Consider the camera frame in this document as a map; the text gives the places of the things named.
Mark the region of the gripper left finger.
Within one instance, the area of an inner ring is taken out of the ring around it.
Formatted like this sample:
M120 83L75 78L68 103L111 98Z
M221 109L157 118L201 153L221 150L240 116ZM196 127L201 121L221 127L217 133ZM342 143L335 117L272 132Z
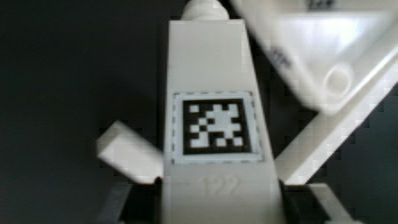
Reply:
M160 224L160 184L114 185L95 224Z

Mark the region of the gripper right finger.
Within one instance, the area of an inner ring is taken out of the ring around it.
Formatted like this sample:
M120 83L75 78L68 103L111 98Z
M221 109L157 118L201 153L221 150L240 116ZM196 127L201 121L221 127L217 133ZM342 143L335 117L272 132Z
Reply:
M283 203L288 224L363 224L324 183L285 185Z

